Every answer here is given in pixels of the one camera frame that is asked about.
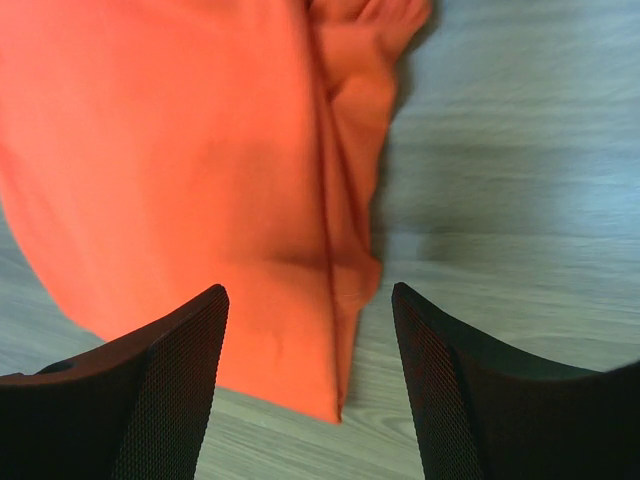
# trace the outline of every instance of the wood grain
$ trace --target wood grain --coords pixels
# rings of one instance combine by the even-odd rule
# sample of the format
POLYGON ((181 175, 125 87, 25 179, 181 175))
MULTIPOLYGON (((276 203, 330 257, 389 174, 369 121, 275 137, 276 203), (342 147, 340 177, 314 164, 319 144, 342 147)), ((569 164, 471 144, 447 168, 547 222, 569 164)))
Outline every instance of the wood grain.
MULTIPOLYGON (((640 356, 640 0, 448 0, 401 66, 373 205, 384 258, 345 422, 218 390, 199 479, 419 479, 389 297, 405 281, 525 350, 640 356)), ((0 374, 99 341, 0 224, 0 374)))

